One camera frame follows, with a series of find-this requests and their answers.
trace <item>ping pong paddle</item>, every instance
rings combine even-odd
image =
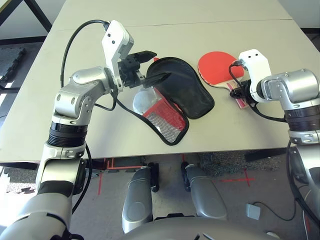
[[[203,55],[198,62],[198,71],[201,78],[208,85],[215,88],[232,89],[238,87],[236,81],[229,74],[229,66],[237,59],[223,51],[212,51]],[[233,75],[238,81],[244,76],[241,66],[232,68]],[[242,99],[235,99],[241,109],[247,107],[247,103]]]

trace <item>red mesh pocket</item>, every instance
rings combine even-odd
[[[157,128],[168,142],[173,143],[185,131],[186,121],[159,91],[154,90],[161,99],[150,107],[143,116]]]

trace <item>white wall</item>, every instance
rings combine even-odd
[[[53,23],[66,0],[36,1],[50,22]],[[279,0],[279,2],[300,28],[320,28],[320,0]],[[46,30],[24,2],[0,26],[0,39],[45,35],[47,35]]]
[[[320,0],[278,0],[300,28],[320,28]]]
[[[53,23],[66,0],[36,0],[46,17]],[[48,33],[24,1],[0,26],[0,40],[46,36]]]

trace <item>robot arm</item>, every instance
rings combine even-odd
[[[309,184],[320,217],[320,83],[307,69],[271,75],[268,60],[258,50],[239,55],[239,65],[248,70],[251,97],[258,103],[280,101],[289,125],[288,151],[297,180]]]
[[[87,148],[85,139],[95,102],[106,94],[115,99],[123,87],[149,87],[169,76],[162,73],[145,78],[139,72],[140,63],[156,54],[143,51],[128,55],[133,44],[126,29],[111,21],[102,39],[106,68],[75,72],[56,94],[49,138],[36,177],[38,193],[4,230],[1,240],[72,239],[72,196],[84,188],[87,163],[81,157]]]

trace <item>black cable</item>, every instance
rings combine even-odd
[[[85,194],[87,192],[87,189],[89,187],[91,176],[92,176],[92,158],[91,158],[91,153],[90,153],[90,150],[89,150],[89,147],[88,147],[87,143],[85,144],[85,150],[86,150],[86,153],[88,154],[89,175],[88,175],[88,179],[86,180],[85,187],[84,187],[84,189],[83,189],[78,201],[76,201],[75,205],[72,208],[72,214],[76,211],[77,207],[79,206],[79,204],[81,203],[82,199],[84,198],[84,196],[85,196]]]
[[[66,66],[66,60],[67,60],[67,55],[69,52],[69,49],[71,47],[71,44],[73,42],[73,40],[75,39],[75,37],[77,36],[77,34],[81,31],[81,29],[83,29],[85,26],[88,26],[90,24],[103,24],[105,27],[109,24],[107,21],[103,21],[103,20],[90,20],[90,21],[86,21],[85,23],[81,24],[76,30],[75,32],[72,34],[72,36],[70,37],[65,51],[64,51],[64,55],[63,55],[63,59],[62,59],[62,66],[61,66],[61,74],[60,74],[60,85],[61,88],[63,88],[64,86],[64,75],[65,75],[65,66]]]
[[[75,240],[85,240],[83,236],[79,235],[79,234],[71,234],[71,240],[75,239]]]
[[[256,204],[261,204],[264,205],[267,209],[270,210],[270,212],[272,212],[275,216],[277,216],[279,219],[283,220],[283,221],[291,221],[292,219],[295,218],[296,216],[296,201],[293,200],[293,205],[294,205],[294,209],[293,209],[293,215],[290,218],[283,218],[281,216],[279,216],[278,214],[275,213],[275,211],[273,211],[267,204],[261,202],[261,201],[255,201],[254,203],[252,203],[252,205],[256,205]]]
[[[319,38],[320,37],[320,34],[319,35],[316,35],[314,36],[313,38],[310,39],[310,41],[312,42],[313,40],[315,40],[316,38]]]
[[[264,115],[262,114],[258,108],[257,108],[257,103],[255,103],[254,106],[251,106],[251,104],[249,103],[249,99],[245,93],[245,90],[244,90],[244,87],[241,85],[241,83],[238,81],[238,79],[235,77],[235,75],[232,73],[231,71],[231,68],[232,67],[236,67],[237,65],[235,63],[231,64],[229,66],[229,74],[230,76],[233,78],[233,80],[235,80],[235,82],[239,85],[240,89],[241,89],[241,93],[242,95],[245,97],[245,100],[247,101],[249,107],[256,113],[258,114],[260,117],[263,117],[265,119],[268,119],[268,120],[272,120],[272,121],[276,121],[276,122],[281,122],[281,123],[286,123],[287,121],[284,119],[284,118],[278,118],[278,117],[272,117],[272,116],[267,116],[267,115]]]
[[[95,103],[94,105],[99,107],[99,108],[102,108],[103,110],[106,110],[106,111],[113,111],[117,105],[117,97],[118,97],[118,90],[113,90],[110,95],[112,96],[113,98],[113,104],[112,104],[112,107],[111,108],[108,108],[108,107],[105,107],[105,106],[102,106],[98,103]]]
[[[292,174],[292,171],[290,171],[290,159],[289,159],[289,148],[291,145],[291,141],[289,140],[288,145],[286,147],[286,174],[288,177],[289,185],[292,191],[292,194],[294,196],[294,200],[297,201],[297,203],[300,205],[300,207],[303,209],[303,211],[308,215],[308,217],[320,228],[320,220],[317,218],[317,216],[312,212],[312,210],[307,205],[306,201],[304,200],[304,197],[301,195],[299,189],[297,188],[295,181],[294,181],[294,175]]]

